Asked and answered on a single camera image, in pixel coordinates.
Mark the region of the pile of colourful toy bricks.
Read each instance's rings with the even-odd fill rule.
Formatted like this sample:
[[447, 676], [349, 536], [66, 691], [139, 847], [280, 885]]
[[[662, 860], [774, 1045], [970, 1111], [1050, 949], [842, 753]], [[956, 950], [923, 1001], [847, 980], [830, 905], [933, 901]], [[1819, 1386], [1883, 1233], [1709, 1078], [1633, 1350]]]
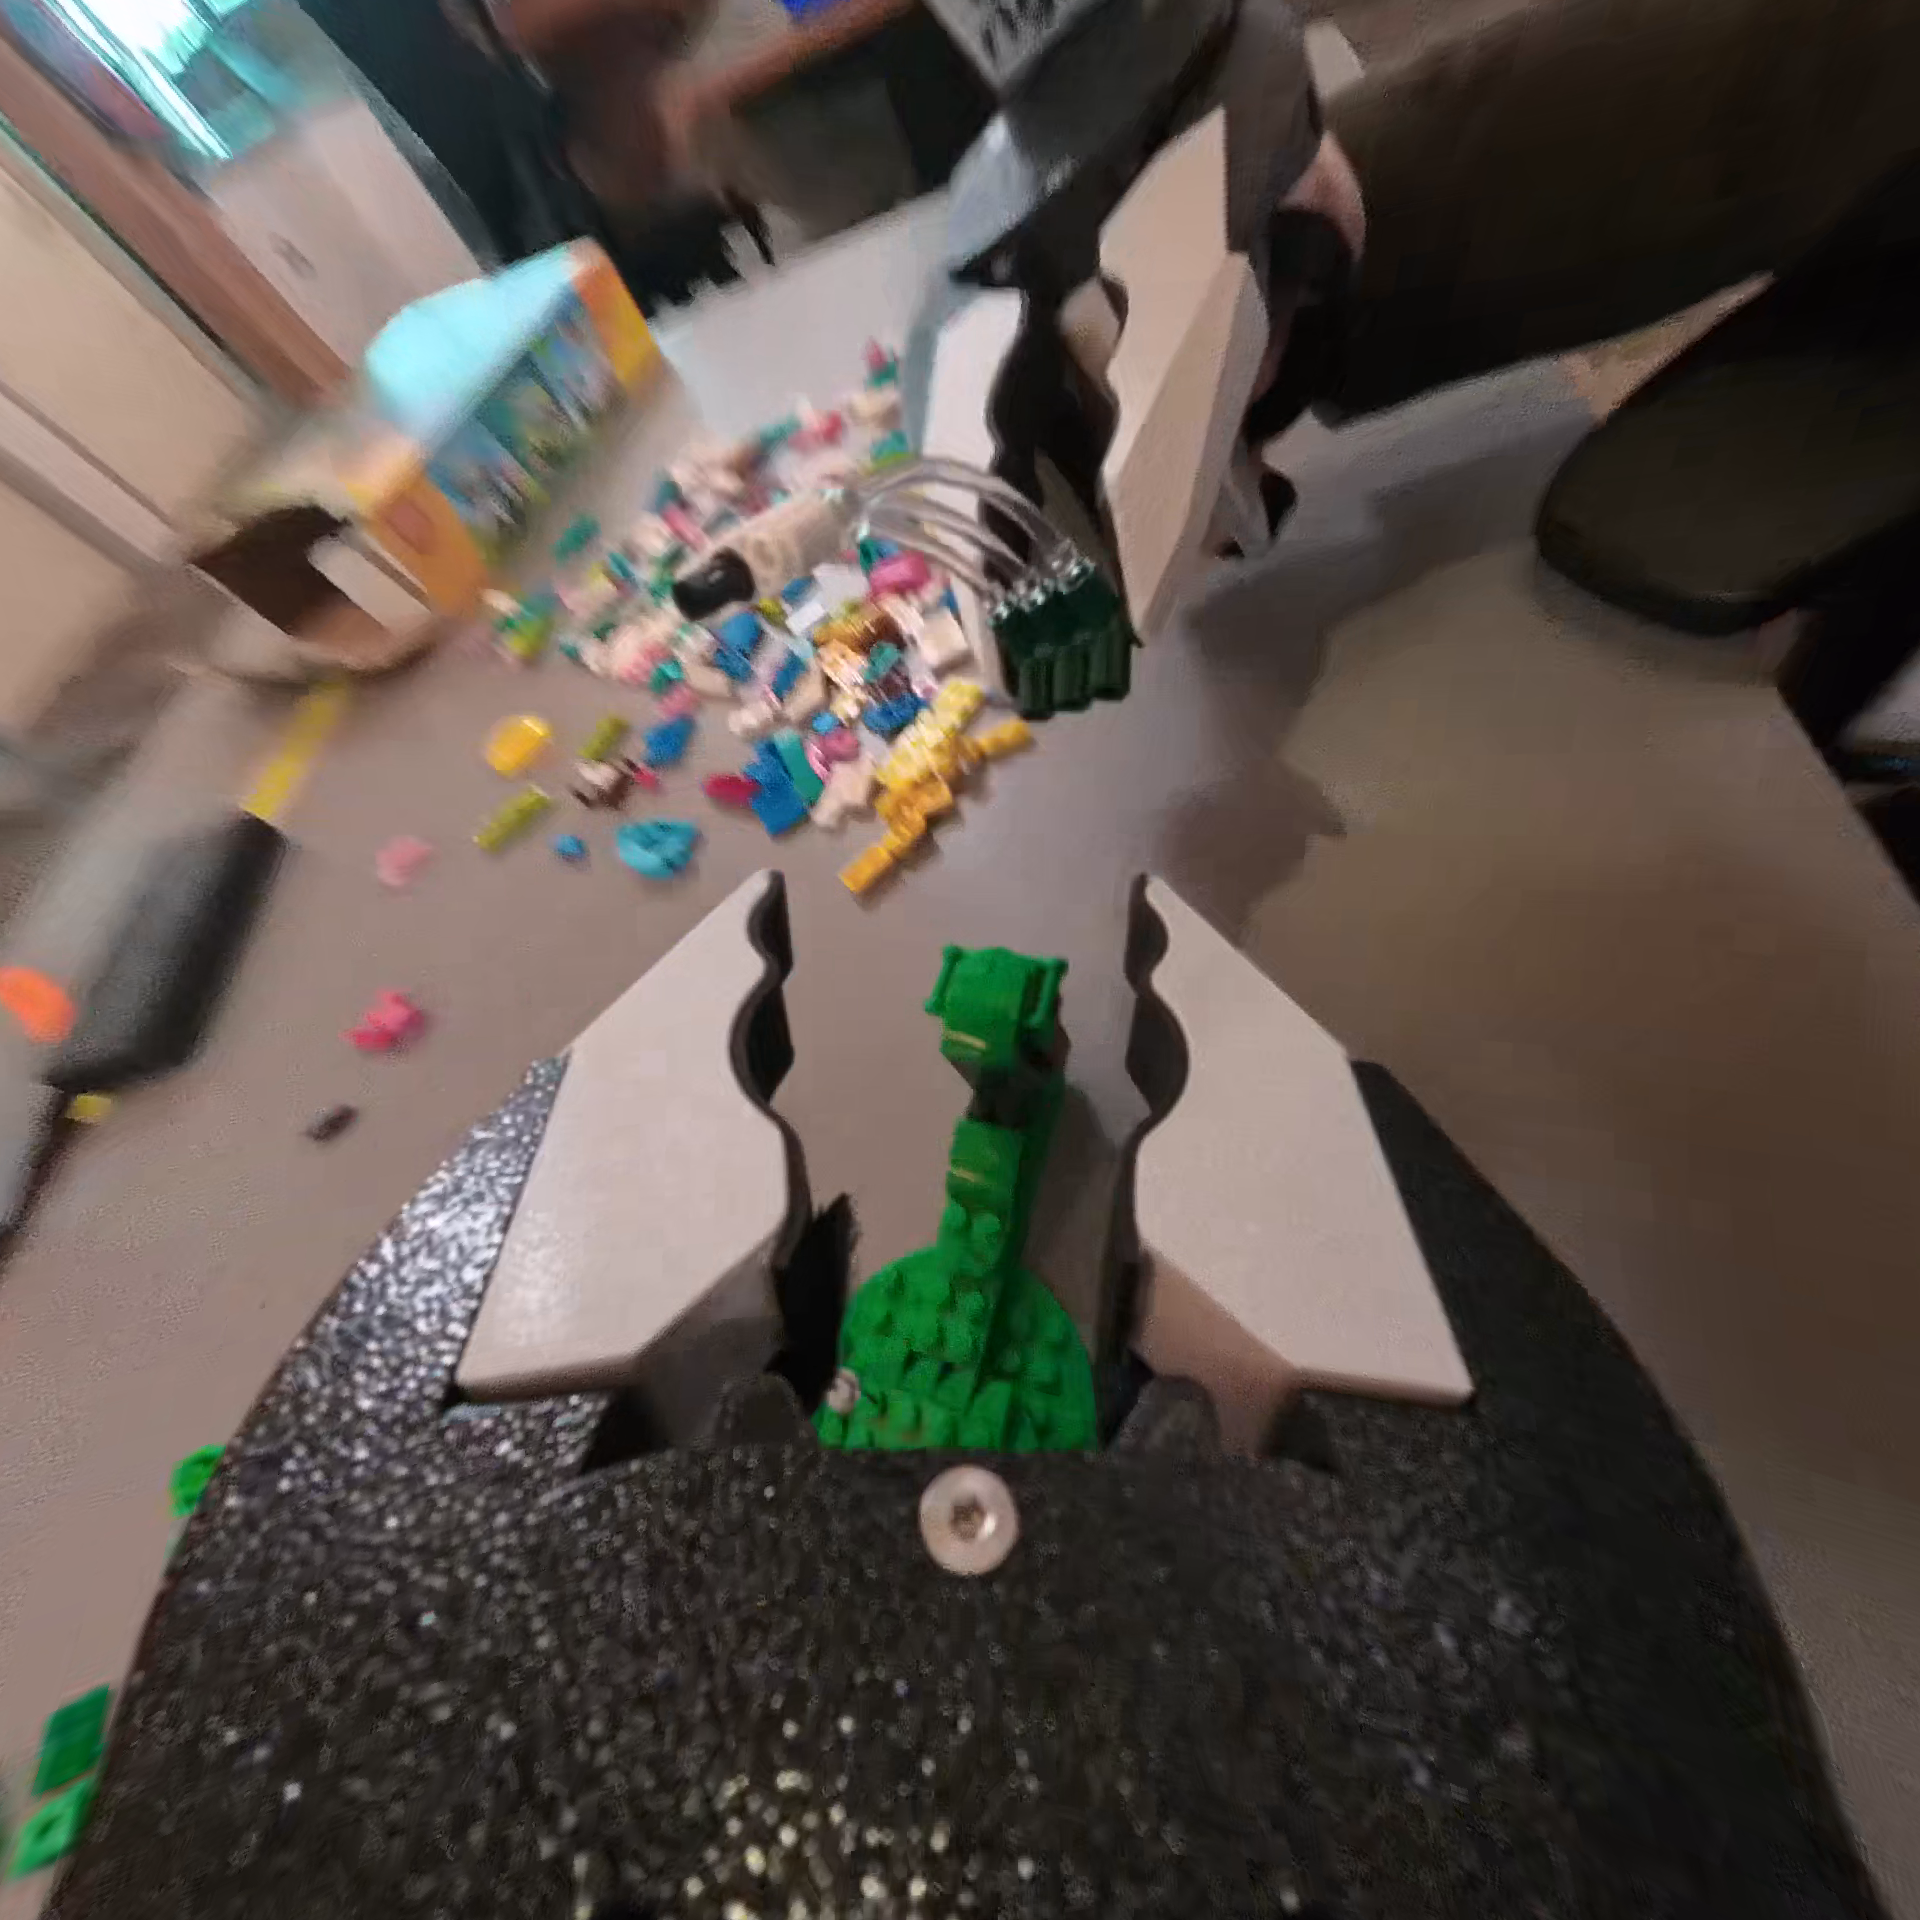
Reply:
[[531, 588], [490, 588], [483, 618], [516, 665], [567, 660], [629, 696], [619, 758], [644, 768], [614, 818], [665, 811], [678, 779], [769, 841], [870, 826], [836, 878], [876, 901], [919, 863], [986, 771], [1034, 745], [976, 645], [972, 593], [888, 541], [704, 620], [678, 573], [722, 530], [812, 489], [910, 458], [896, 342], [867, 342], [849, 389], [800, 396], [755, 431], [693, 440], [656, 471], [625, 528], [577, 517]]

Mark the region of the grey desk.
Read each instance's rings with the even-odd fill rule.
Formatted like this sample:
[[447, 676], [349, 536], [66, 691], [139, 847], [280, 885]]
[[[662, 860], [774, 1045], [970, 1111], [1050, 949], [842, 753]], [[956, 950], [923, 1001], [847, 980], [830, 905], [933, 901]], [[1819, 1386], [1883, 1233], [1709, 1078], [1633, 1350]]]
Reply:
[[[1530, 523], [1643, 367], [1545, 360], [1277, 458], [1273, 565], [1153, 643], [1132, 696], [1045, 729], [898, 892], [856, 834], [708, 814], [685, 885], [594, 852], [488, 859], [483, 740], [614, 709], [460, 637], [352, 696], [200, 1061], [84, 1126], [4, 1265], [4, 1809], [45, 1718], [120, 1682], [169, 1555], [166, 1479], [469, 1126], [741, 877], [787, 877], [780, 1093], [867, 1265], [928, 1236], [959, 1084], [940, 949], [1067, 955], [1085, 1299], [1138, 1103], [1117, 955], [1154, 873], [1389, 1068], [1591, 1288], [1723, 1477], [1861, 1847], [1917, 1917], [1917, 905], [1764, 666], [1597, 606]], [[435, 854], [404, 890], [375, 854]], [[372, 997], [428, 1014], [380, 1057]], [[339, 1140], [304, 1140], [351, 1103]]]

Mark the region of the person's right hand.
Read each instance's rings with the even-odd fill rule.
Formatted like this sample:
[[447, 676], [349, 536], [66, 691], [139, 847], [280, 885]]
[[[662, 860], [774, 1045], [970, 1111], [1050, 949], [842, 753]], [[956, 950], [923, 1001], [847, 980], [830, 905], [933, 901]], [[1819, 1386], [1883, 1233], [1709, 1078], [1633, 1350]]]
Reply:
[[1320, 137], [1311, 166], [1298, 178], [1290, 204], [1331, 225], [1351, 271], [1366, 252], [1366, 204], [1351, 157], [1332, 132]]

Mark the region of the black rounded object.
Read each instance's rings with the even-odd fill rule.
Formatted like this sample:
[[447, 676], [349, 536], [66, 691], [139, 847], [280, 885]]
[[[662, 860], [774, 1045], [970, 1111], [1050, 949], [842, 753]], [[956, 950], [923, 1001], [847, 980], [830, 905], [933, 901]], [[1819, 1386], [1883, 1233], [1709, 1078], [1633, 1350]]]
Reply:
[[64, 1096], [117, 1094], [186, 1068], [224, 1007], [288, 852], [288, 834], [246, 811], [164, 841], [141, 871], [41, 1082]]

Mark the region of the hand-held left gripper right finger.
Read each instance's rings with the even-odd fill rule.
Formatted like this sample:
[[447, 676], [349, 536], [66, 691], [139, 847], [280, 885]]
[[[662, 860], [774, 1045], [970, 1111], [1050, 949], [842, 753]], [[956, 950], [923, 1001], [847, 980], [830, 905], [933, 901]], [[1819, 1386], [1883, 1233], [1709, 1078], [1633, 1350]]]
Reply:
[[1458, 1410], [1476, 1383], [1346, 1049], [1162, 877], [1127, 902], [1120, 1355], [1226, 1453], [1305, 1395]]

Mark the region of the toy brick box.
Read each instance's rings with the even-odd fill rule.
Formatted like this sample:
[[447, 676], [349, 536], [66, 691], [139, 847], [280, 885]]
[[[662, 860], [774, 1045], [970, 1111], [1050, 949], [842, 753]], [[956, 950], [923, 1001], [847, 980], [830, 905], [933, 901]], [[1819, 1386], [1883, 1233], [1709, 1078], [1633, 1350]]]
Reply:
[[214, 604], [206, 669], [304, 686], [409, 666], [483, 608], [659, 368], [641, 307], [591, 238], [413, 303], [192, 552]]

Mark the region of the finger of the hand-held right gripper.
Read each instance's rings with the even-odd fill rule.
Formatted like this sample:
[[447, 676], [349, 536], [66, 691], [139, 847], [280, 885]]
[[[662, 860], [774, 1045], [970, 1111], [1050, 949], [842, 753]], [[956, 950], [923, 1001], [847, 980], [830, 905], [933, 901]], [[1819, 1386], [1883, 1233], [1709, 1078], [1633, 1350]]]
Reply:
[[998, 390], [1021, 347], [1028, 299], [953, 277], [930, 277], [901, 357], [902, 432], [908, 487], [956, 496], [949, 472], [990, 472], [1025, 496], [1039, 492], [1034, 471], [1009, 453], [997, 425]]
[[1140, 638], [1176, 615], [1201, 562], [1269, 347], [1254, 264], [1231, 243], [1229, 183], [1229, 117], [1213, 111], [1150, 159], [1099, 233], [1120, 307], [1099, 501]]

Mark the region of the green toy brick build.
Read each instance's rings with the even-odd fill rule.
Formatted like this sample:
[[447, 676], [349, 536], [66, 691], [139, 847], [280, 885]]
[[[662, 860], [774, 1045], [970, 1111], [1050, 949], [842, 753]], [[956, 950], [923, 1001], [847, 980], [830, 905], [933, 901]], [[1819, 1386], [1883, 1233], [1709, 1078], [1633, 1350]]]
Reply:
[[1067, 1093], [1065, 958], [943, 950], [924, 1012], [962, 1078], [930, 1240], [878, 1266], [840, 1322], [812, 1426], [840, 1453], [1089, 1455], [1095, 1369], [1028, 1265]]

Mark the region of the yellow tape strip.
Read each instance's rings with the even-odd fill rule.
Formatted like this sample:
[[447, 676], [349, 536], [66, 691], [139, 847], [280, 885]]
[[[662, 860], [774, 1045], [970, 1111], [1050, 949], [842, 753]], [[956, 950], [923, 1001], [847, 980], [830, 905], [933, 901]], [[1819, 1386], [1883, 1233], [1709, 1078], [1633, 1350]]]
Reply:
[[316, 779], [324, 755], [354, 703], [346, 680], [310, 686], [279, 723], [267, 753], [237, 803], [242, 816], [284, 829]]

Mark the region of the dark green clear tube assembly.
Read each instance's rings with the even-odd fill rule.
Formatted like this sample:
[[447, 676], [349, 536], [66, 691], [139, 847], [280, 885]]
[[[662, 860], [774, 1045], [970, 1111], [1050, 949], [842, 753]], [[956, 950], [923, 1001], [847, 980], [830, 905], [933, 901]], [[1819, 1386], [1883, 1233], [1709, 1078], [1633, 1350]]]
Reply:
[[1138, 641], [1115, 584], [1022, 491], [959, 458], [894, 460], [739, 521], [678, 573], [671, 600], [685, 618], [707, 620], [872, 539], [968, 588], [1021, 719], [1128, 695]]

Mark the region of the group of green toy bricks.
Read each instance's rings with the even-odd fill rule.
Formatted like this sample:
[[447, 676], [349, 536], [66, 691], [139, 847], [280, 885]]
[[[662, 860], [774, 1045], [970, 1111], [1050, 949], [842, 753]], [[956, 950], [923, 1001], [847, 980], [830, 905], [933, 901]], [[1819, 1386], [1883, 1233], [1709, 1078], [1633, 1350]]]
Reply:
[[[188, 1525], [228, 1455], [226, 1446], [184, 1453], [164, 1482], [171, 1565]], [[47, 1717], [29, 1769], [23, 1812], [4, 1817], [4, 1887], [51, 1876], [76, 1853], [106, 1760], [117, 1684], [103, 1682], [60, 1702]]]

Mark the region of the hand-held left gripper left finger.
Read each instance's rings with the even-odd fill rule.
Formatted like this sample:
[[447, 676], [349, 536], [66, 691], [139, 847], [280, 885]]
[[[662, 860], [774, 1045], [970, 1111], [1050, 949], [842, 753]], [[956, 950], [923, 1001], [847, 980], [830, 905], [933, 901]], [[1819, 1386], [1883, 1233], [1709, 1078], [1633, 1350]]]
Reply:
[[810, 1221], [774, 1111], [792, 1068], [784, 878], [761, 871], [573, 1042], [455, 1385], [474, 1405], [714, 1409], [784, 1343]]

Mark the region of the person's right forearm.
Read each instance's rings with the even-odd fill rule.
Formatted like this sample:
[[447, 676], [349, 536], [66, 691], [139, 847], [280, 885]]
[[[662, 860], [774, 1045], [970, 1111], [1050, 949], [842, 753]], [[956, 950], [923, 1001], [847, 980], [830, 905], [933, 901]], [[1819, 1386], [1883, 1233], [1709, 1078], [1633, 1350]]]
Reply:
[[1914, 2], [1532, 4], [1327, 108], [1364, 243], [1317, 411], [1631, 335], [1917, 197]]

